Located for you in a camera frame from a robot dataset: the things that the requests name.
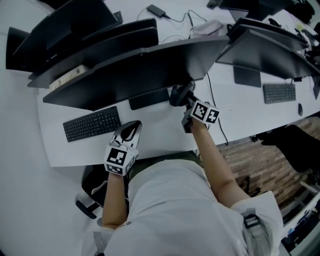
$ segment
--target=computer mouse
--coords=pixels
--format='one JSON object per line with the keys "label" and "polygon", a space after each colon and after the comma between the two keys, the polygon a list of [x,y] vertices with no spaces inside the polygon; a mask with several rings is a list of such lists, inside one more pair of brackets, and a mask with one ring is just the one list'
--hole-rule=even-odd
{"label": "computer mouse", "polygon": [[304,109],[302,108],[302,105],[300,103],[298,105],[298,113],[299,113],[299,116],[302,116],[304,114]]}

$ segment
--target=floor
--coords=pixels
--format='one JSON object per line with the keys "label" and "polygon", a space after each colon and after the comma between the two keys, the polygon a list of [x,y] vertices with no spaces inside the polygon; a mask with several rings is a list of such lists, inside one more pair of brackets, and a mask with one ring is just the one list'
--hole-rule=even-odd
{"label": "floor", "polygon": [[[320,140],[320,118],[310,117],[294,123],[309,135]],[[308,183],[308,174],[296,172],[282,152],[275,146],[251,142],[249,138],[218,146],[230,164],[237,183],[244,189],[250,177],[250,192],[261,188],[261,193],[272,191],[282,209],[304,191],[300,181]]]}

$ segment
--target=white t-shirt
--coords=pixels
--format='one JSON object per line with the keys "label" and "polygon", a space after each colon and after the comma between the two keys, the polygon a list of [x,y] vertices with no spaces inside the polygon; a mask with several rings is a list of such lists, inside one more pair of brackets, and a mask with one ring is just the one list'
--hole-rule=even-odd
{"label": "white t-shirt", "polygon": [[188,160],[165,160],[129,183],[130,211],[116,230],[101,227],[84,239],[83,256],[97,254],[97,234],[106,256],[246,256],[244,214],[255,209],[277,254],[283,221],[272,192],[237,202],[215,198],[204,170]]}

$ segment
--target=desk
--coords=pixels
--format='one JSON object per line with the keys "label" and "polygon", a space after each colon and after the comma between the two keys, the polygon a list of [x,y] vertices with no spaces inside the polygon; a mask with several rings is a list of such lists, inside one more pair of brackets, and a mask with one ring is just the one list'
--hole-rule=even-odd
{"label": "desk", "polygon": [[[211,10],[206,7],[207,1],[163,0],[157,2],[156,5],[165,10],[168,16],[177,20],[191,9],[207,20],[216,18],[224,24],[235,23],[228,10],[219,8]],[[106,3],[112,12],[120,10],[123,22],[128,23],[135,21],[140,11],[152,4],[152,1],[109,0]],[[191,16],[195,26],[203,22],[195,14]],[[153,16],[144,10],[139,19],[150,17]],[[273,18],[290,31],[294,31],[298,23],[295,17],[284,10]],[[156,19],[159,41],[171,35],[188,38],[191,29],[188,19],[185,19],[183,23],[164,18]],[[165,42],[176,41],[178,38],[171,37]],[[209,71],[209,76],[216,106],[221,110],[221,125],[229,141],[287,125],[320,111],[320,100],[315,100],[312,92],[314,84],[309,77],[304,78],[302,82],[295,83],[296,101],[266,105],[262,88],[235,84],[232,66],[215,63]],[[262,83],[284,83],[283,79],[263,73],[261,81]],[[67,167],[102,164],[106,145],[112,133],[68,143],[63,123],[89,114],[91,111],[43,103],[43,97],[48,93],[48,91],[43,91],[38,95],[37,105],[42,138],[50,165]],[[195,95],[204,102],[213,103],[207,77],[196,82]],[[298,103],[302,104],[303,116],[298,115]],[[138,145],[140,159],[197,148],[193,136],[185,134],[181,125],[185,107],[172,107],[169,102],[163,102],[132,111],[128,101],[117,103],[114,106],[117,106],[122,124],[134,120],[142,122],[142,133]],[[209,132],[217,145],[226,142],[218,124],[212,125]]]}

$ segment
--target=person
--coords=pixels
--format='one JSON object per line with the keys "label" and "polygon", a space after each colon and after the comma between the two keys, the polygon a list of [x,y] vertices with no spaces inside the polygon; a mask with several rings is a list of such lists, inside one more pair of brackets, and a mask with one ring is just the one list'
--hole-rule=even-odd
{"label": "person", "polygon": [[82,255],[277,255],[283,221],[271,191],[249,197],[236,183],[207,127],[191,132],[204,169],[190,160],[163,160],[129,182],[110,173],[100,230]]}

